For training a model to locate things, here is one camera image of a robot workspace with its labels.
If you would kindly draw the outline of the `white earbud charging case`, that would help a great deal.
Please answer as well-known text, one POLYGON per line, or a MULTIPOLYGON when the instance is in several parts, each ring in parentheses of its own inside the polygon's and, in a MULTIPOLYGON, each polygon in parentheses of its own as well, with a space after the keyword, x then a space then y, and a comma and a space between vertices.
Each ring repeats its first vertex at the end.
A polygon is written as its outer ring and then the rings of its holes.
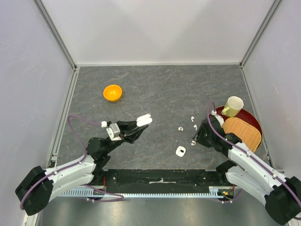
POLYGON ((145 114, 145 115, 142 115, 140 117, 138 117, 136 119, 136 125, 137 127, 142 127, 142 126, 145 126, 145 125, 150 125, 152 123, 152 117, 151 115, 148 113, 148 114, 145 114))

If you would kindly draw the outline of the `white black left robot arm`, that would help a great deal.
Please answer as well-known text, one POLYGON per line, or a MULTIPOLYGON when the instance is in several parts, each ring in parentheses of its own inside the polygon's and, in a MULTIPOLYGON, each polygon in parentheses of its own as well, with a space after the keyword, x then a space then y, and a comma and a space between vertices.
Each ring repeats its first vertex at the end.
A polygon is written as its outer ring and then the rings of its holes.
POLYGON ((99 185, 103 181, 103 167, 110 159, 108 154, 123 143, 134 143, 151 123, 149 115, 135 121, 108 122, 108 137, 91 138, 83 146, 83 156, 58 167, 32 168, 15 189, 20 209, 32 216, 70 189, 89 183, 99 185))

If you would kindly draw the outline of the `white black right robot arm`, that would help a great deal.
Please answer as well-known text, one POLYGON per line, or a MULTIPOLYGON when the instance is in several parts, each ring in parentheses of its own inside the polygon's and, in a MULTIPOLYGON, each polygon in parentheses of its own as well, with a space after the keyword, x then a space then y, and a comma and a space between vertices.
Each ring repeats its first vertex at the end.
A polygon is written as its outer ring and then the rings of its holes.
POLYGON ((194 139, 228 157, 228 161, 216 168, 215 179, 218 184, 237 185, 256 198, 280 225, 285 225, 293 218, 300 219, 301 182, 297 177, 288 178, 270 167, 238 136, 225 133, 215 116, 208 115, 202 121, 194 139))

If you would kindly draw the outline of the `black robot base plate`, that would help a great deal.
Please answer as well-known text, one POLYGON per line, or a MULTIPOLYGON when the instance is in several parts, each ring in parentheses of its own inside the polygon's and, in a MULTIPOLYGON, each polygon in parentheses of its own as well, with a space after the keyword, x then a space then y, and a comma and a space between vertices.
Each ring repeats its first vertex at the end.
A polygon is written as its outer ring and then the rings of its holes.
POLYGON ((119 194, 204 193, 210 186, 232 187, 221 173, 204 169, 108 169, 89 184, 119 194))

